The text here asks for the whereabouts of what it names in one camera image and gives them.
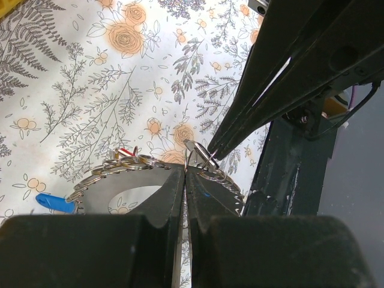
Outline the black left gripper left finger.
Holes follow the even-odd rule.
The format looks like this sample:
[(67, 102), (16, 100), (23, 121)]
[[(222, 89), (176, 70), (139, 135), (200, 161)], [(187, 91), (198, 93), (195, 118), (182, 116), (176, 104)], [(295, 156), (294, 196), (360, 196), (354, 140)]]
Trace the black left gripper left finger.
[(178, 287), (185, 177), (131, 212), (20, 215), (1, 226), (2, 287)]

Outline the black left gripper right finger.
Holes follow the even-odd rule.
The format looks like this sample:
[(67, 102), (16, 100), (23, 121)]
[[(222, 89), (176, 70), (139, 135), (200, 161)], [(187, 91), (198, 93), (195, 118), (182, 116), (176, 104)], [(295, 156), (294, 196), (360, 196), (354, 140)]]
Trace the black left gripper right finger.
[(349, 228), (334, 217), (239, 217), (234, 195), (186, 174), (193, 287), (374, 287)]

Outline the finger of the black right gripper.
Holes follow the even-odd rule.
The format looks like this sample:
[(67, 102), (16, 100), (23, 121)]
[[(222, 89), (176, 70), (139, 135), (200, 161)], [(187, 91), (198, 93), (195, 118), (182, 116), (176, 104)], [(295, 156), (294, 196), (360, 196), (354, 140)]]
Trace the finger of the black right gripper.
[(314, 39), (303, 56), (267, 89), (255, 74), (246, 72), (236, 100), (214, 136), (214, 151), (221, 160), (254, 130), (306, 101), (330, 90), (383, 80), (383, 18), (347, 17), (334, 22)]
[[(259, 86), (269, 88), (292, 57), (303, 56), (314, 39), (343, 20), (350, 8), (350, 1), (271, 1), (243, 74), (255, 74)], [(234, 101), (239, 91), (245, 91), (242, 81), (250, 79), (243, 74)], [(214, 150), (214, 136), (208, 145), (210, 150)]]

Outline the large silver keyring with chain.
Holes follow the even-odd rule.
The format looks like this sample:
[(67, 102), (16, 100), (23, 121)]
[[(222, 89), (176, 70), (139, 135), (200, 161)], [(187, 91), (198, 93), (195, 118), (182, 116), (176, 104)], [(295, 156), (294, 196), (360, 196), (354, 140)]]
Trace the large silver keyring with chain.
[[(135, 157), (125, 157), (117, 154), (111, 159), (104, 160), (100, 165), (88, 169), (89, 176), (83, 178), (73, 187), (73, 192), (65, 198), (66, 202), (74, 202), (77, 209), (85, 208), (88, 212), (101, 213), (110, 201), (120, 193), (136, 190), (142, 187), (161, 187), (174, 173), (180, 171), (180, 177), (185, 176), (189, 168), (191, 156), (188, 149), (184, 163), (172, 164), (159, 160), (150, 155), (139, 154), (134, 149)], [(216, 183), (224, 188), (231, 197), (230, 204), (237, 215), (244, 207), (244, 197), (241, 189), (220, 168), (213, 172), (202, 170), (194, 163), (192, 172), (198, 179)]]

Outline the key with blue tag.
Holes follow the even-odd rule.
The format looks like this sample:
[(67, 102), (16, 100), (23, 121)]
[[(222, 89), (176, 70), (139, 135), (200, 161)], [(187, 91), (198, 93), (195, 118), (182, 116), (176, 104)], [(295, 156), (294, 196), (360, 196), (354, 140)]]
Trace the key with blue tag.
[(41, 193), (36, 195), (35, 199), (41, 206), (55, 211), (73, 214), (76, 210), (74, 202), (66, 202), (64, 198), (50, 194)]

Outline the key with black tag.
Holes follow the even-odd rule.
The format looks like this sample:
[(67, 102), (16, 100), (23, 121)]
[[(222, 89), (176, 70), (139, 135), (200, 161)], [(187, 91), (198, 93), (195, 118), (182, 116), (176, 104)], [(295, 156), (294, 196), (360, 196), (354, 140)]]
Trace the key with black tag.
[(219, 169), (219, 165), (214, 160), (214, 155), (210, 154), (208, 150), (199, 142), (194, 140), (184, 140), (185, 147), (195, 155), (194, 163), (202, 170), (213, 172)]

